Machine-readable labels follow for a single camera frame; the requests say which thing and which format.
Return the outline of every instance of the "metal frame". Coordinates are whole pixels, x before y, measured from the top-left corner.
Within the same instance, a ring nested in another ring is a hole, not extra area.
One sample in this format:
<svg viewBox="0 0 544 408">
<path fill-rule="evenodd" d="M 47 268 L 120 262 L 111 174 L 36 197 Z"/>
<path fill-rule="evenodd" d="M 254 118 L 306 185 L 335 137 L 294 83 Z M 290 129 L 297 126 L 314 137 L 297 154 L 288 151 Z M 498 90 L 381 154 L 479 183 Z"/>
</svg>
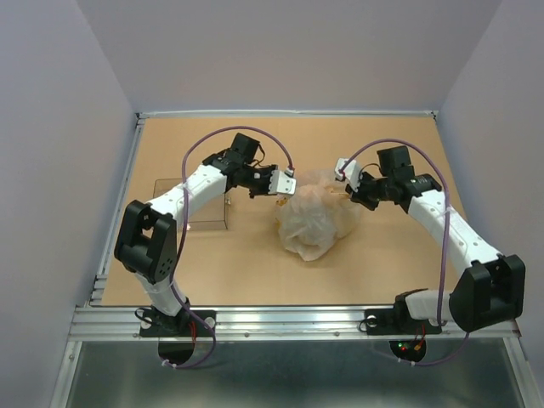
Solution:
<svg viewBox="0 0 544 408">
<path fill-rule="evenodd" d="M 115 235 L 119 228 L 119 223 L 121 222 L 122 208 L 127 197 L 130 178 L 133 175 L 134 162 L 136 161 L 136 155 L 138 154 L 139 142 L 142 139 L 144 125 L 145 121 L 138 119 L 136 128 L 134 129 L 133 143 L 130 147 L 127 166 L 125 167 L 125 173 L 122 179 L 121 190 L 119 191 L 119 196 L 117 197 L 116 210 L 111 220 L 110 230 L 108 231 L 108 239 L 105 243 L 102 258 L 100 259 L 99 263 L 99 269 L 96 273 L 97 277 L 100 275 L 107 275 L 110 271 L 111 250 L 116 241 Z"/>
<path fill-rule="evenodd" d="M 71 385 L 77 371 L 77 362 L 83 342 L 154 341 L 154 338 L 139 336 L 139 320 L 132 308 L 105 308 L 99 306 L 111 263 L 111 251 L 115 233 L 121 221 L 122 208 L 128 192 L 133 165 L 139 142 L 148 117 L 193 117 L 193 116 L 431 116 L 436 111 L 393 110 L 185 110 L 178 112 L 149 112 L 139 114 L 134 132 L 122 188 L 117 198 L 116 211 L 111 222 L 109 237 L 97 271 L 93 293 L 85 307 L 77 308 L 68 336 L 65 355 L 55 385 L 52 408 L 66 407 Z M 258 341 L 344 341 L 344 340 L 391 340 L 394 336 L 368 336 L 358 330 L 365 309 L 389 308 L 390 305 L 344 305 L 344 306 L 293 306 L 293 307 L 201 307 L 217 311 L 216 334 L 220 342 Z M 455 324 L 448 323 L 438 339 L 463 337 L 464 332 Z M 515 380 L 519 386 L 525 406 L 536 408 L 542 404 L 532 371 L 519 343 L 519 329 L 514 321 L 501 323 L 473 333 L 472 337 L 502 337 L 511 362 Z M 190 341 L 188 338 L 163 338 L 164 341 Z"/>
<path fill-rule="evenodd" d="M 542 401 L 540 392 L 538 391 L 533 371 L 530 369 L 529 362 L 525 358 L 519 338 L 504 338 L 504 345 L 524 405 L 530 408 L 533 406 L 543 407 L 544 401 Z"/>
<path fill-rule="evenodd" d="M 172 110 L 143 112 L 139 118 L 150 117 L 255 117 L 255 116 L 431 116 L 437 110 L 283 110 L 283 109 L 230 109 L 230 110 Z"/>
<path fill-rule="evenodd" d="M 354 306 L 273 306 L 273 307 L 194 307 L 217 312 L 215 332 L 220 342 L 270 342 L 309 340 L 393 340 L 405 336 L 368 336 L 358 330 L 366 309 L 390 308 L 390 305 Z M 153 341 L 139 336 L 139 320 L 132 308 L 77 308 L 74 312 L 70 342 Z M 440 335 L 431 338 L 462 338 L 465 332 L 450 322 Z M 476 331 L 472 337 L 517 338 L 514 321 Z M 164 337 L 171 342 L 190 342 L 188 337 Z"/>
<path fill-rule="evenodd" d="M 68 404 L 71 385 L 76 375 L 77 362 L 79 361 L 81 351 L 81 342 L 68 342 L 66 344 L 65 355 L 62 358 L 59 376 L 57 377 L 53 398 L 51 399 L 51 408 L 64 408 Z"/>
</svg>

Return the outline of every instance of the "plastic bag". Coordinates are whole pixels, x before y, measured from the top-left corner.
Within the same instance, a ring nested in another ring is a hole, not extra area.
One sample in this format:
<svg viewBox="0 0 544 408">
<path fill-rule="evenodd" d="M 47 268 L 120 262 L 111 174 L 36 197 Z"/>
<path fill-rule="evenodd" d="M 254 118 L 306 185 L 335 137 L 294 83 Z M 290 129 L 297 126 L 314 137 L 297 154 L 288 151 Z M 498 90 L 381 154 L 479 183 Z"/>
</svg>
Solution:
<svg viewBox="0 0 544 408">
<path fill-rule="evenodd" d="M 297 177 L 294 196 L 276 202 L 276 220 L 283 247 L 314 261 L 359 223 L 360 206 L 349 200 L 333 171 L 315 170 Z"/>
</svg>

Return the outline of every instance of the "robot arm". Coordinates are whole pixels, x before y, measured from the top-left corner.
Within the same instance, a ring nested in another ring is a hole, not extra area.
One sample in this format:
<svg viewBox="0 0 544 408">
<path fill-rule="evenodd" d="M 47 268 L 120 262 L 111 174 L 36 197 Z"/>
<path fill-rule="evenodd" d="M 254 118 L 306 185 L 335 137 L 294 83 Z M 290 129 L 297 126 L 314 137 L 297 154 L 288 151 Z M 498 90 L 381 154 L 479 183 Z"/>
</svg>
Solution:
<svg viewBox="0 0 544 408">
<path fill-rule="evenodd" d="M 429 174 L 415 175 L 405 146 L 377 152 L 380 173 L 374 178 L 356 162 L 341 169 L 350 200 L 370 210 L 380 201 L 392 201 L 420 223 L 442 244 L 445 231 L 445 193 Z M 454 320 L 464 331 L 473 332 L 521 315 L 524 295 L 524 263 L 516 255 L 505 257 L 485 242 L 453 208 L 447 237 L 449 256 L 460 276 L 456 288 L 445 293 L 443 317 Z M 438 291 L 415 291 L 399 295 L 413 320 L 435 320 Z"/>
<path fill-rule="evenodd" d="M 251 198 L 294 194 L 296 180 L 291 169 L 282 172 L 276 165 L 252 166 L 259 148 L 257 140 L 238 133 L 230 148 L 204 160 L 187 178 L 189 215 L 236 186 L 248 188 Z M 188 302 L 173 280 L 177 229 L 183 223 L 184 206 L 182 184 L 145 204 L 132 201 L 125 210 L 114 249 L 115 258 L 144 286 L 164 326 L 169 326 L 169 321 L 170 326 L 178 326 L 176 319 L 182 315 L 179 299 Z"/>
</svg>

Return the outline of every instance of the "gray wall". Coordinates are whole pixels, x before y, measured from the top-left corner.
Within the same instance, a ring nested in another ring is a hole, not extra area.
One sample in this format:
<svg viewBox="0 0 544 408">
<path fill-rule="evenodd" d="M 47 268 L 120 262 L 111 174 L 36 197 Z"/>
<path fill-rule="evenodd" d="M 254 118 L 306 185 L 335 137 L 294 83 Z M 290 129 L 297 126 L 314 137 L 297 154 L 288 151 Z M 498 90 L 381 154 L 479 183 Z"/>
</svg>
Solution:
<svg viewBox="0 0 544 408">
<path fill-rule="evenodd" d="M 133 113 L 72 0 L 0 4 L 0 406 L 48 406 Z"/>
<path fill-rule="evenodd" d="M 137 111 L 438 109 L 500 0 L 78 0 Z"/>
<path fill-rule="evenodd" d="M 439 113 L 467 215 L 527 265 L 523 344 L 544 392 L 544 2 L 504 0 Z"/>
</svg>

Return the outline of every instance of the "tan work surface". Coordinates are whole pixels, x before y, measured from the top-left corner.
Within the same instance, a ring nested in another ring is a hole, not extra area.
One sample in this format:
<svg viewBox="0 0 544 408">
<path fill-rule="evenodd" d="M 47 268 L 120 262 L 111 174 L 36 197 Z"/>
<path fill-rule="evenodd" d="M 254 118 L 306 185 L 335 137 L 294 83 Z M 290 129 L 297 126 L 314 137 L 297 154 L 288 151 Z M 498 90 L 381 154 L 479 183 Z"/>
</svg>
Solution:
<svg viewBox="0 0 544 408">
<path fill-rule="evenodd" d="M 333 169 L 362 145 L 381 138 L 410 141 L 425 150 L 445 174 L 452 205 L 462 206 L 434 121 L 427 117 L 292 117 L 148 119 L 134 163 L 125 205 L 148 201 L 155 181 L 180 177 L 184 153 L 202 136 L 233 125 L 262 128 L 290 151 L 297 173 Z M 262 141 L 263 164 L 285 168 L 286 158 L 269 139 Z M 192 173 L 208 155 L 232 142 L 235 132 L 217 135 L 189 159 Z M 381 144 L 363 153 L 361 165 L 376 162 Z M 433 173 L 415 151 L 416 173 Z M 369 168 L 376 176 L 373 167 Z M 194 305 L 311 305 L 392 303 L 399 293 L 437 288 L 440 249 L 429 233 L 400 207 L 383 202 L 375 212 L 363 208 L 360 224 L 321 259 L 306 263 L 286 251 L 275 226 L 275 197 L 251 200 L 243 188 L 230 192 L 228 230 L 190 231 L 176 281 Z M 448 266 L 446 287 L 456 271 Z M 149 299 L 134 276 L 115 259 L 111 263 L 103 305 L 146 305 Z"/>
</svg>

